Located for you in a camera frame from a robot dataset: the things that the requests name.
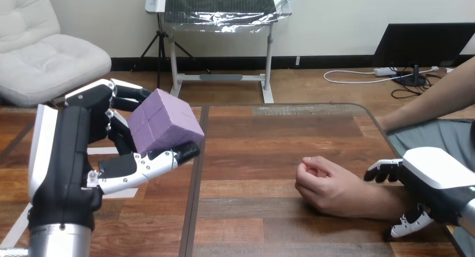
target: computer monitor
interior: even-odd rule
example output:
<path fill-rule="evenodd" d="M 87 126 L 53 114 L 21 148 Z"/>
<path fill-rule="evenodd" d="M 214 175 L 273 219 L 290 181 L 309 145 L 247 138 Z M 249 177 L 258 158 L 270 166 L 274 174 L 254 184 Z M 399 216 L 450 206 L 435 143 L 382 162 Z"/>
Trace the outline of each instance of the computer monitor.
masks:
<path fill-rule="evenodd" d="M 426 83 L 419 67 L 452 66 L 475 34 L 475 23 L 389 24 L 374 54 L 375 67 L 411 67 L 413 75 L 394 79 L 406 86 Z"/>

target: black tripod leg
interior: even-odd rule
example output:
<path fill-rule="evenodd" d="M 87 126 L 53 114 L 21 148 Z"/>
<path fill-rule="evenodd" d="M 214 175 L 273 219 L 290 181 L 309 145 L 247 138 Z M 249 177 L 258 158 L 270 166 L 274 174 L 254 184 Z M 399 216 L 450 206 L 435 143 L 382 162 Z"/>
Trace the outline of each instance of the black tripod leg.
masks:
<path fill-rule="evenodd" d="M 162 65 L 162 50 L 164 49 L 164 41 L 163 41 L 163 34 L 160 34 L 160 40 L 159 40 L 159 59 L 157 62 L 157 88 L 160 89 L 160 69 Z"/>
<path fill-rule="evenodd" d="M 160 37 L 160 53 L 162 53 L 162 57 L 165 59 L 165 43 L 164 43 L 164 38 L 165 38 L 165 35 L 162 34 L 162 36 Z"/>
<path fill-rule="evenodd" d="M 155 37 L 153 37 L 153 40 L 150 42 L 150 44 L 147 46 L 147 49 L 145 49 L 145 51 L 142 53 L 142 55 L 140 56 L 140 61 L 138 62 L 138 64 L 135 64 L 134 67 L 131 69 L 131 72 L 133 71 L 136 71 L 138 69 L 138 66 L 142 63 L 143 61 L 143 57 L 145 57 L 145 54 L 148 52 L 148 50 L 150 49 L 150 47 L 152 47 L 152 44 L 155 42 L 155 40 L 157 40 L 157 38 L 160 36 L 160 31 L 157 31 L 157 34 L 155 35 Z"/>
<path fill-rule="evenodd" d="M 178 49 L 182 50 L 183 53 L 185 53 L 191 60 L 193 60 L 193 61 L 195 61 L 195 62 L 198 62 L 198 64 L 200 65 L 200 67 L 206 69 L 206 72 L 207 72 L 208 74 L 211 74 L 211 71 L 209 70 L 209 68 L 203 66 L 203 64 L 200 63 L 199 60 L 196 60 L 196 58 L 195 58 L 194 56 L 192 56 L 192 54 L 188 53 L 188 51 L 185 50 L 185 48 L 183 48 L 183 47 L 182 47 L 179 43 L 177 43 L 176 41 L 175 41 L 175 45 L 176 45 L 176 47 L 178 47 Z"/>

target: gray pants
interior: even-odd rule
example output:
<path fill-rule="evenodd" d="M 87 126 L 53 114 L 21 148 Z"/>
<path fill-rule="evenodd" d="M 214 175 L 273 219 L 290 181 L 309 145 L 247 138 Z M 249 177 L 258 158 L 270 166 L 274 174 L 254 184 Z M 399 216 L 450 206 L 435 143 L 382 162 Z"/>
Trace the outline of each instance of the gray pants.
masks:
<path fill-rule="evenodd" d="M 388 135 L 402 156 L 408 149 L 437 147 L 475 171 L 475 146 L 470 139 L 471 122 L 434 120 L 404 128 Z M 466 256 L 475 257 L 475 239 L 460 227 L 455 228 L 455 240 Z"/>

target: baseboard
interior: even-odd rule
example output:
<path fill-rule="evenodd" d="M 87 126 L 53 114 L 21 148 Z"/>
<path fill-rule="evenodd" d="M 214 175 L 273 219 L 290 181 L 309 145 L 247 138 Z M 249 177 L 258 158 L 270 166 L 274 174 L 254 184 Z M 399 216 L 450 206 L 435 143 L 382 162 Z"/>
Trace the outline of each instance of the baseboard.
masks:
<path fill-rule="evenodd" d="M 469 60 L 474 55 L 460 55 L 452 67 L 456 67 Z M 366 68 L 373 66 L 373 55 L 321 55 L 300 57 L 273 57 L 272 69 L 316 69 L 316 68 Z M 112 71 L 157 71 L 157 57 L 140 58 L 112 58 Z M 265 57 L 201 57 L 191 60 L 187 57 L 176 59 L 179 71 L 205 71 L 209 70 L 257 70 L 265 69 Z M 161 70 L 171 71 L 170 58 L 161 62 Z"/>

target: white wall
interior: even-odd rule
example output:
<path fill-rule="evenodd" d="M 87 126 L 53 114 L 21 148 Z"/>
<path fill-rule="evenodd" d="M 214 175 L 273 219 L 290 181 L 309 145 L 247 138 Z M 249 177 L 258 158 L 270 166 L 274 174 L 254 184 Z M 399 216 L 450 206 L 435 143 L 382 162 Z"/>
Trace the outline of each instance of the white wall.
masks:
<path fill-rule="evenodd" d="M 111 57 L 138 57 L 157 30 L 145 0 L 51 0 L 62 33 L 88 40 Z M 373 54 L 388 23 L 473 22 L 475 0 L 294 0 L 294 14 L 274 27 L 274 55 Z M 264 56 L 266 32 L 180 32 L 197 57 Z M 157 45 L 147 54 L 157 56 Z M 475 38 L 464 54 L 475 54 Z"/>

